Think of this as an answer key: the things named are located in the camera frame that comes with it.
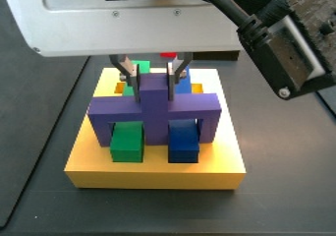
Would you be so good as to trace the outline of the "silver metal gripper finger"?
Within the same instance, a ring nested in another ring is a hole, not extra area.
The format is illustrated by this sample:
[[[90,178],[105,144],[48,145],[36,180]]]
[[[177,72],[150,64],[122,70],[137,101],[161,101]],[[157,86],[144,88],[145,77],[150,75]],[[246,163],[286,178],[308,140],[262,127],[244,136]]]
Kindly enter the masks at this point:
[[[174,85],[180,83],[180,79],[186,77],[185,69],[193,60],[192,52],[180,52],[174,59],[166,63],[168,78],[168,99],[174,98]]]

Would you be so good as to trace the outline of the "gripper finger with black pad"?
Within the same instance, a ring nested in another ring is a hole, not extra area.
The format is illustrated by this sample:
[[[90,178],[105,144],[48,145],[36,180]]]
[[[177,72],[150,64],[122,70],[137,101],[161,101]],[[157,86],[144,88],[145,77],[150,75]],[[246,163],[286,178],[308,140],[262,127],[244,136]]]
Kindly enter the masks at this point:
[[[134,101],[138,98],[138,67],[130,62],[125,54],[112,54],[109,56],[113,66],[125,77],[126,84],[132,87]]]

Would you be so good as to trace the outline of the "white first gripper body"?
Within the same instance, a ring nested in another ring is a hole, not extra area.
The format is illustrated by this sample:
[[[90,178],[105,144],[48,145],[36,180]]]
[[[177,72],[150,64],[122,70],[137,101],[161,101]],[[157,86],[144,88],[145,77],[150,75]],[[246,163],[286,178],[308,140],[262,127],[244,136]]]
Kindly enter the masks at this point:
[[[6,0],[45,57],[234,51],[236,25],[201,0]]]

